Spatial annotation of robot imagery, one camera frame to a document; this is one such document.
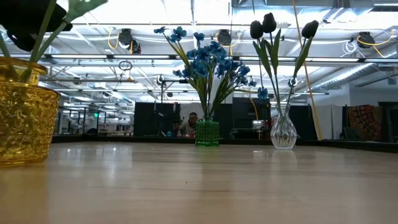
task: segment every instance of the wooden table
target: wooden table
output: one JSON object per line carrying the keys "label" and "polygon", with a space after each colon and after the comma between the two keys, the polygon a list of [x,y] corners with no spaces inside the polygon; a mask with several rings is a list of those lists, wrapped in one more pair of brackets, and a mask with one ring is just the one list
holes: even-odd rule
{"label": "wooden table", "polygon": [[53,144],[0,169],[0,223],[398,223],[398,154]]}

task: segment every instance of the black tulip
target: black tulip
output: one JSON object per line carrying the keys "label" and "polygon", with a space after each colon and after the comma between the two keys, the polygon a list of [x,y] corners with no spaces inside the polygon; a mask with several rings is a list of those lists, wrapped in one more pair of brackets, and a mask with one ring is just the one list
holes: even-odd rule
{"label": "black tulip", "polygon": [[253,39],[260,39],[262,37],[261,22],[253,21],[250,24],[250,36]]}
{"label": "black tulip", "polygon": [[303,30],[301,31],[301,35],[307,39],[314,37],[315,34],[317,33],[318,26],[319,26],[318,21],[312,21],[307,23],[303,28]]}
{"label": "black tulip", "polygon": [[276,21],[274,15],[270,12],[264,16],[262,21],[262,31],[270,34],[276,30]]}

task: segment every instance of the yellow glass vase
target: yellow glass vase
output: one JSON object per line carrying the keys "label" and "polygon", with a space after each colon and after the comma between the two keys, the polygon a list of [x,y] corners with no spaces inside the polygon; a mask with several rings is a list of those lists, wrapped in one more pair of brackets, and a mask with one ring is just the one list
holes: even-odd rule
{"label": "yellow glass vase", "polygon": [[38,86],[45,74],[37,63],[0,57],[0,166],[49,155],[60,95]]}

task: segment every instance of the colorful fabric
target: colorful fabric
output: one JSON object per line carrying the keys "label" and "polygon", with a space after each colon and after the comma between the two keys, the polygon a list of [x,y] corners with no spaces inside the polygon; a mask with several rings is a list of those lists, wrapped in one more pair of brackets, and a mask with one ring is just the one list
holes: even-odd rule
{"label": "colorful fabric", "polygon": [[365,141],[380,141],[382,107],[380,106],[350,106],[348,116],[351,128],[359,130],[359,135]]}

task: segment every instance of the man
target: man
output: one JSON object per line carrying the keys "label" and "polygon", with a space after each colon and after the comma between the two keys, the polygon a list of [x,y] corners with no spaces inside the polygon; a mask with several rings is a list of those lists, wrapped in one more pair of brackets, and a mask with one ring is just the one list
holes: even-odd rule
{"label": "man", "polygon": [[180,126],[182,136],[195,134],[195,128],[198,121],[198,115],[195,112],[189,114],[189,120]]}

